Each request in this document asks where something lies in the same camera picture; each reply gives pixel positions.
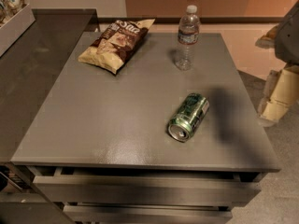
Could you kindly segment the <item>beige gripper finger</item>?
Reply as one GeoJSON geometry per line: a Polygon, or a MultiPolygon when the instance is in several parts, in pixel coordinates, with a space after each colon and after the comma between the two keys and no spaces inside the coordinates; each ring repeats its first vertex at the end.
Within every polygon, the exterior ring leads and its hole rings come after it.
{"type": "Polygon", "coordinates": [[[299,100],[299,66],[287,63],[280,71],[271,70],[258,105],[258,121],[264,127],[277,124],[299,100]]]}
{"type": "Polygon", "coordinates": [[[277,36],[278,26],[271,28],[265,35],[257,39],[255,45],[262,49],[272,49],[275,46],[275,38],[277,36]]]}

